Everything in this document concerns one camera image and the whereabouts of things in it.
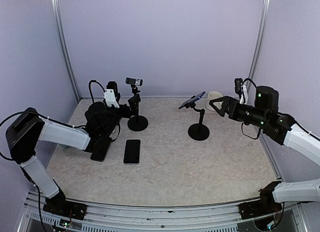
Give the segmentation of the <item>tall black phone stand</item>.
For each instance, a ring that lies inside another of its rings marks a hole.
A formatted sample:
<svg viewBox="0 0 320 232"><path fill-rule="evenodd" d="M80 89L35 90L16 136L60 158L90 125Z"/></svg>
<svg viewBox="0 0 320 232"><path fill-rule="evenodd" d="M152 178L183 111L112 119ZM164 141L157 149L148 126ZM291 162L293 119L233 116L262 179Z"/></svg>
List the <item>tall black phone stand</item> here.
<svg viewBox="0 0 320 232"><path fill-rule="evenodd" d="M127 77L125 79L125 83L127 85L130 85L133 96L140 95L141 91L138 89L138 87L143 85L142 79ZM145 130L148 127L149 122L145 116L139 115L139 104L138 104L138 109L131 109L131 111L132 111L132 117L127 122L128 128L134 132L141 132Z"/></svg>

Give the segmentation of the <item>grey phone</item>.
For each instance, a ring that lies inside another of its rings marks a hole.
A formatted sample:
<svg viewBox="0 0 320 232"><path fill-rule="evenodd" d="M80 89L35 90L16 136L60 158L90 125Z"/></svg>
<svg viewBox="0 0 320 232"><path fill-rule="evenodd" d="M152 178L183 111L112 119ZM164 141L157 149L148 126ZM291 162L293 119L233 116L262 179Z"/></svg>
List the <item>grey phone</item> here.
<svg viewBox="0 0 320 232"><path fill-rule="evenodd" d="M128 139L125 143L123 163L126 165L137 165L140 162L139 139Z"/></svg>

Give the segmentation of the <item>black smartphone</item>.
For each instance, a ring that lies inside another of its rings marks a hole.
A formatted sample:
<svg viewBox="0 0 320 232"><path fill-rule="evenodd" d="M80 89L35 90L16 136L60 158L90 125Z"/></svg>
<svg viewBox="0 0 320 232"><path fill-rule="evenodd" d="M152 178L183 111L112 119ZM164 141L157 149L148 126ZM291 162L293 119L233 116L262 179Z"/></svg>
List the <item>black smartphone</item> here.
<svg viewBox="0 0 320 232"><path fill-rule="evenodd" d="M92 161L103 162L106 158L111 142L103 142L100 145L96 145L90 156Z"/></svg>

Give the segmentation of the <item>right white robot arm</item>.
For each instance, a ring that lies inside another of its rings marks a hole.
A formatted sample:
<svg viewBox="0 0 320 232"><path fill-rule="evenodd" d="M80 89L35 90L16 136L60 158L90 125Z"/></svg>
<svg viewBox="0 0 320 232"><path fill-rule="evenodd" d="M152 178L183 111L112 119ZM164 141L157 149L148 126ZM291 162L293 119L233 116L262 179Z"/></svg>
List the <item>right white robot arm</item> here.
<svg viewBox="0 0 320 232"><path fill-rule="evenodd" d="M303 128L291 115L279 112L279 92L269 86L257 86L254 105L241 104L238 99L223 96L209 101L220 115L245 125L258 127L263 134L281 146L297 151L315 164L320 163L320 139ZM260 191L256 210L266 214L276 203L319 202L319 179L281 182L273 181Z"/></svg>

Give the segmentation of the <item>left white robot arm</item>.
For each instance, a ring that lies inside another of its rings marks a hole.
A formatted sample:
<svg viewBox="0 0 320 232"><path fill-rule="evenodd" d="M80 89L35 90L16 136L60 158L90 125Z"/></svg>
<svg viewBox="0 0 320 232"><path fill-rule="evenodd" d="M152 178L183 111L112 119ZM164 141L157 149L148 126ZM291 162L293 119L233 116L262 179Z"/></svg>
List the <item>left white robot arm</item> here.
<svg viewBox="0 0 320 232"><path fill-rule="evenodd" d="M44 141L72 147L90 153L92 161L103 162L113 142L112 132L122 118L130 119L138 115L140 101L132 97L127 104L94 102L84 113L86 125L83 128L50 119L29 107L19 112L18 118L6 130L11 159L50 200L50 206L57 213L66 214L70 210L70 203L37 158L37 143Z"/></svg>

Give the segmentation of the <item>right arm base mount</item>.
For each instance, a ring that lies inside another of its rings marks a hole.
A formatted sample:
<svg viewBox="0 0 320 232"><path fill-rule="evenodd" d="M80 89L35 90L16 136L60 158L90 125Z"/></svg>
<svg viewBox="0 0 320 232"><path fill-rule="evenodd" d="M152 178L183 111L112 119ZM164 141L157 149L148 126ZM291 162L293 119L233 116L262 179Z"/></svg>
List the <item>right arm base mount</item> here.
<svg viewBox="0 0 320 232"><path fill-rule="evenodd" d="M281 203L277 203L274 199L266 197L262 197L255 201L241 203L238 207L242 220L279 212L283 208Z"/></svg>

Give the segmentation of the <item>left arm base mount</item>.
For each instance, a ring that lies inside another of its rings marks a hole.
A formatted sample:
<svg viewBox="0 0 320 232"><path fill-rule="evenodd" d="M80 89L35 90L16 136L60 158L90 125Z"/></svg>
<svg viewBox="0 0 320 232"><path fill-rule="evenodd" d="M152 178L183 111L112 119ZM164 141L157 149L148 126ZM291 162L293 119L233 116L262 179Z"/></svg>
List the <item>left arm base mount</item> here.
<svg viewBox="0 0 320 232"><path fill-rule="evenodd" d="M87 205L68 200L64 201L62 205L53 205L46 202L43 210L54 215L83 221L87 212Z"/></svg>

